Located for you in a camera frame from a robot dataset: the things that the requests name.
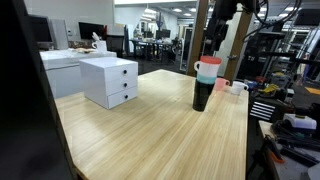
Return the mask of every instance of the light fixture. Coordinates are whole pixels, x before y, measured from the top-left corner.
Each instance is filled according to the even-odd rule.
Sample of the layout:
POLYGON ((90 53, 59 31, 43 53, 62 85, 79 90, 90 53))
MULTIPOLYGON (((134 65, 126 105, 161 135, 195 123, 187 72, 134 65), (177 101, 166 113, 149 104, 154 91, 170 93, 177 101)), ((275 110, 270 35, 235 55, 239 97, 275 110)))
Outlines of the light fixture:
POLYGON ((280 17, 286 17, 288 14, 279 14, 280 17))
POLYGON ((287 7, 286 9, 285 9, 285 11, 293 11, 293 10, 296 10, 297 8, 295 8, 295 9, 293 9, 293 7, 287 7))
POLYGON ((172 11, 175 11, 175 12, 182 12, 181 9, 178 9, 178 8, 173 8, 172 11))
POLYGON ((152 13, 152 14, 155 14, 155 13, 157 13, 157 11, 154 11, 154 10, 152 10, 152 9, 146 9, 146 10, 144 10, 144 12, 146 12, 146 13, 152 13))
POLYGON ((293 11, 293 7, 287 7, 285 10, 286 11, 293 11))
POLYGON ((147 18, 151 18, 151 19, 155 19, 155 16, 149 15, 149 14, 142 14, 143 17, 147 17, 147 18))
POLYGON ((196 12, 197 9, 196 9, 196 8, 190 8, 189 11, 191 11, 191 12, 196 12))
POLYGON ((151 21, 151 19, 149 19, 149 18, 145 18, 145 17, 141 17, 141 19, 143 19, 143 20, 147 20, 147 21, 151 21))

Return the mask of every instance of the drawer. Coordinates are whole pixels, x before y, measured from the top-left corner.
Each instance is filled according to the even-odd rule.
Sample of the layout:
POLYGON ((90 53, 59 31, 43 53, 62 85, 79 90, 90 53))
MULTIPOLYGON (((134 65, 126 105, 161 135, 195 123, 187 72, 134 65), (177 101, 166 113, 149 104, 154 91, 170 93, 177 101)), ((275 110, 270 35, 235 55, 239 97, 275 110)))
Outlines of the drawer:
POLYGON ((123 78, 138 77, 138 63, 119 58, 98 58, 80 60, 81 75, 84 79, 99 78, 109 82, 123 78))
POLYGON ((138 77, 138 63, 114 66, 105 69, 105 81, 138 77))
POLYGON ((111 109, 119 104, 122 104, 130 99, 137 97, 138 89, 137 86, 129 88, 127 90, 118 92, 116 94, 107 97, 108 109, 111 109))
POLYGON ((106 95, 112 95, 120 91, 130 89, 134 86, 137 86, 138 78, 122 78, 113 81, 106 82, 106 95))

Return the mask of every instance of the ceiling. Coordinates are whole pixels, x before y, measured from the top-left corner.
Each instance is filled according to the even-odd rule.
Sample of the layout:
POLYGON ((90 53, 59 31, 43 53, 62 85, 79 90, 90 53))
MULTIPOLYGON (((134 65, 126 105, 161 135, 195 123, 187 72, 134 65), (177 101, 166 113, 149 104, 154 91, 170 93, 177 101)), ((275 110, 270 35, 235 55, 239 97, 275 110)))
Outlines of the ceiling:
MULTIPOLYGON (((285 8, 294 5, 295 0, 269 0, 269 16, 278 16, 281 13, 286 13, 285 8)), ((116 7, 147 7, 156 11, 168 12, 172 15, 178 17, 178 19, 192 19, 195 17, 195 12, 191 12, 190 8, 196 8, 197 1, 188 1, 188 2, 168 2, 168 3, 149 3, 147 4, 126 4, 126 5, 116 5, 116 7), (172 11, 172 8, 179 8, 182 12, 172 11)), ((310 8, 310 9, 320 9, 319 0, 303 0, 301 8, 310 8)))

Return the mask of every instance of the monitor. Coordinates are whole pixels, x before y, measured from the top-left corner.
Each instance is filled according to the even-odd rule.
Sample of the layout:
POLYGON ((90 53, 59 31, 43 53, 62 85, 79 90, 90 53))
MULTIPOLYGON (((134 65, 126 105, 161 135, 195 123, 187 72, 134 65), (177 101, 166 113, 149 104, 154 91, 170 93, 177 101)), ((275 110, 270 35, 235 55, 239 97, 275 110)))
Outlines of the monitor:
POLYGON ((32 34, 38 46, 49 48, 53 45, 52 31, 48 17, 29 14, 32 34))
POLYGON ((161 31, 159 31, 159 30, 156 31, 156 38, 157 39, 169 38, 169 37, 170 37, 170 30, 162 29, 161 31))
POLYGON ((92 39, 92 33, 103 36, 104 25, 79 22, 79 30, 81 39, 92 39))
POLYGON ((153 33, 151 31, 144 31, 143 37, 144 38, 153 38, 153 33))
POLYGON ((162 37, 166 37, 166 38, 169 38, 170 37, 170 30, 168 29, 162 29, 162 37))

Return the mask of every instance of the white drawer unit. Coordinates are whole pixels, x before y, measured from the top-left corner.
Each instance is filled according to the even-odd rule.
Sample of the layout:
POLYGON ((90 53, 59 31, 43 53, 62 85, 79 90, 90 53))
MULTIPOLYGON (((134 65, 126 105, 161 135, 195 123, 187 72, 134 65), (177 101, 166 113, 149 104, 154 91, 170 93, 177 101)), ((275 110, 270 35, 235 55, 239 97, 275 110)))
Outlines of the white drawer unit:
POLYGON ((80 60, 84 95, 111 109, 137 96, 138 63, 117 57, 80 60))

